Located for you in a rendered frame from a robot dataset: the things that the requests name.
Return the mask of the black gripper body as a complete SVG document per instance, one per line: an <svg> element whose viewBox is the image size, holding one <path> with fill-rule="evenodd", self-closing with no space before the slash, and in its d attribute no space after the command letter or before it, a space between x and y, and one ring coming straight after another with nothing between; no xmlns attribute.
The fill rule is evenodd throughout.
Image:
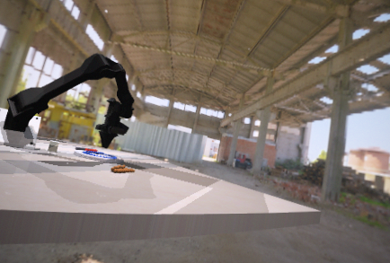
<svg viewBox="0 0 390 263"><path fill-rule="evenodd" d="M119 115L107 113L104 117L104 124L98 124L95 129L109 134L125 135L125 130L117 127L119 120L121 120Z"/></svg>

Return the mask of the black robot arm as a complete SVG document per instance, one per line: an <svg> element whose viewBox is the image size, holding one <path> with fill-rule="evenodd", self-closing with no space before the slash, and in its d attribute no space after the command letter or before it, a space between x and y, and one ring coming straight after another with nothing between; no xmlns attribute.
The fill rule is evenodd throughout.
<svg viewBox="0 0 390 263"><path fill-rule="evenodd" d="M49 107L49 101L81 83L88 80L100 80L104 77L108 79L115 78L118 86L117 97L120 100L116 101L112 97L106 100L110 103L107 113L130 118L134 100L129 91L126 71L121 64L100 53L87 58L76 70L42 87L30 87L8 98L7 101L10 107L7 111L3 128L25 132L34 115L40 114Z"/></svg>

